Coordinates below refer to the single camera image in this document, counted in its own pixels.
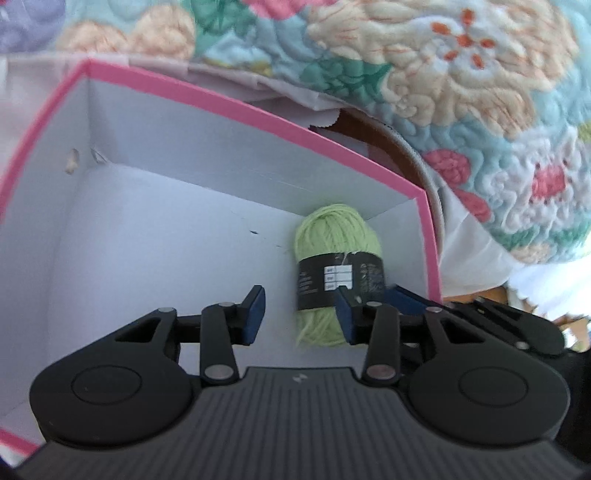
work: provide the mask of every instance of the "black paper band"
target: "black paper band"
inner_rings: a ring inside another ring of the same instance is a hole
[[[362,303],[382,301],[384,263],[367,252],[324,254],[303,259],[298,278],[297,309],[335,305],[335,290],[344,285]]]

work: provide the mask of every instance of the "green yarn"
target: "green yarn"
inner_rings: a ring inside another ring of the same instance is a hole
[[[298,262],[315,255],[368,252],[382,257],[375,232],[357,210],[343,204],[322,207],[306,217],[295,233]],[[297,313],[298,342],[335,346],[345,343],[334,307],[302,310]]]

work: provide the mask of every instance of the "pink flower pattern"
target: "pink flower pattern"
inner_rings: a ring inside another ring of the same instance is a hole
[[[260,18],[285,20],[293,17],[307,5],[328,7],[337,0],[242,0],[249,5],[251,11]]]
[[[534,180],[531,184],[531,197],[534,200],[547,200],[566,188],[566,179],[561,165],[535,166]]]
[[[458,152],[442,148],[424,153],[423,158],[450,187],[466,183],[470,178],[470,161]]]
[[[491,219],[491,209],[484,199],[474,193],[458,188],[468,181],[472,172],[470,161],[464,155],[442,148],[424,153],[423,158],[433,170],[441,175],[464,207],[479,222],[484,223]]]
[[[484,199],[465,190],[452,189],[452,191],[457,195],[468,212],[474,215],[480,223],[488,222],[491,219],[491,209]]]

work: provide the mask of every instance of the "quilted bedspread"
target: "quilted bedspread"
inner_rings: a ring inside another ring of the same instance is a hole
[[[0,53],[166,56],[327,93],[540,263],[591,247],[590,21],[591,0],[0,0]]]

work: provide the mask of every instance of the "metal rivet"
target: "metal rivet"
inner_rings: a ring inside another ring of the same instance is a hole
[[[375,380],[390,380],[396,376],[396,370],[390,365],[371,365],[366,370],[369,377]]]
[[[234,374],[234,370],[227,365],[216,364],[207,367],[204,373],[211,380],[227,380]]]

